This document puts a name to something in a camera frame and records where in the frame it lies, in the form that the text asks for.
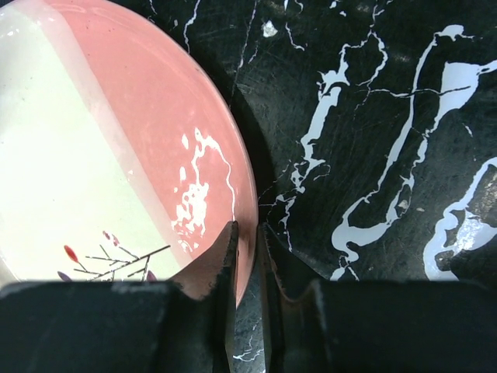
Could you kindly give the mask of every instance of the marble countertop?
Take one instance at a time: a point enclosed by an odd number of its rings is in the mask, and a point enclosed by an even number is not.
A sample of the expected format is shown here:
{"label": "marble countertop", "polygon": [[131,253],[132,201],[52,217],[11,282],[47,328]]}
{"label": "marble countertop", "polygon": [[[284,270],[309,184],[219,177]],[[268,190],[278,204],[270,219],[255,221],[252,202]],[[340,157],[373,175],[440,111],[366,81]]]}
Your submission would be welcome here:
{"label": "marble countertop", "polygon": [[[321,275],[497,287],[491,2],[116,2],[210,75],[247,143],[261,219]],[[239,372],[264,371],[258,290],[252,276]]]}

